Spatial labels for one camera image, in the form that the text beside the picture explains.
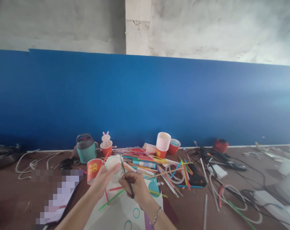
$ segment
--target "black scissors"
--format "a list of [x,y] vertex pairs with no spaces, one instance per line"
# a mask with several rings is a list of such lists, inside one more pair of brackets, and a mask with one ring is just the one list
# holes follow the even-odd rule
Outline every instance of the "black scissors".
[[130,190],[131,190],[131,198],[134,199],[134,192],[133,192],[133,189],[132,189],[132,186],[131,186],[131,183],[130,183],[130,180],[128,179],[127,175],[126,175],[126,170],[125,170],[125,167],[123,165],[123,161],[122,161],[122,157],[120,157],[120,161],[122,162],[122,167],[123,167],[123,172],[125,173],[125,180],[127,181],[129,187],[130,187]]

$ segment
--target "blue straw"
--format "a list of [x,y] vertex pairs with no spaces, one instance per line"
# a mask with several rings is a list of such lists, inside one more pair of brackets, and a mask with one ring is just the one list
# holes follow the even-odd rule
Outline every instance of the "blue straw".
[[[188,188],[188,186],[186,186],[186,185],[177,185],[177,186]],[[202,186],[191,186],[191,188],[202,188]]]
[[[175,170],[177,170],[177,169],[179,168],[180,165],[181,165],[181,162],[178,164],[178,166],[176,167]],[[171,179],[173,178],[173,176],[174,176],[175,173],[176,173],[176,171],[174,171],[173,174],[171,174],[171,177],[170,177]]]

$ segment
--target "thermos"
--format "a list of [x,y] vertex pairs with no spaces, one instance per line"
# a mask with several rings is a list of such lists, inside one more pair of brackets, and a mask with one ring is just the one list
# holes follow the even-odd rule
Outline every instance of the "thermos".
[[87,164],[90,160],[97,157],[96,145],[89,133],[77,136],[76,146],[81,163]]

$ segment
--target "hand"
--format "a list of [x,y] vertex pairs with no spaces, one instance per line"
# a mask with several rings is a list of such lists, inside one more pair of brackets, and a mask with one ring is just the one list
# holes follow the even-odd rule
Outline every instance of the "hand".
[[[134,192],[134,200],[139,204],[142,210],[146,211],[146,206],[154,202],[154,199],[148,191],[143,175],[136,172],[128,172],[127,178],[129,179]],[[126,190],[128,197],[131,198],[131,190],[128,182],[125,180],[125,175],[122,176],[119,183]]]
[[104,195],[108,183],[110,182],[111,177],[116,172],[118,172],[120,167],[121,167],[120,163],[114,165],[114,167],[111,168],[110,170],[107,170],[105,165],[101,166],[94,182],[91,184],[87,193],[95,195],[98,200],[101,199],[102,196]]

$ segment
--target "blue panel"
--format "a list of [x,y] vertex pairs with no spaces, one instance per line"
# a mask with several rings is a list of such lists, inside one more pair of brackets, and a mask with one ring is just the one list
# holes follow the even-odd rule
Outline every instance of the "blue panel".
[[290,143],[290,66],[53,50],[0,50],[0,143]]

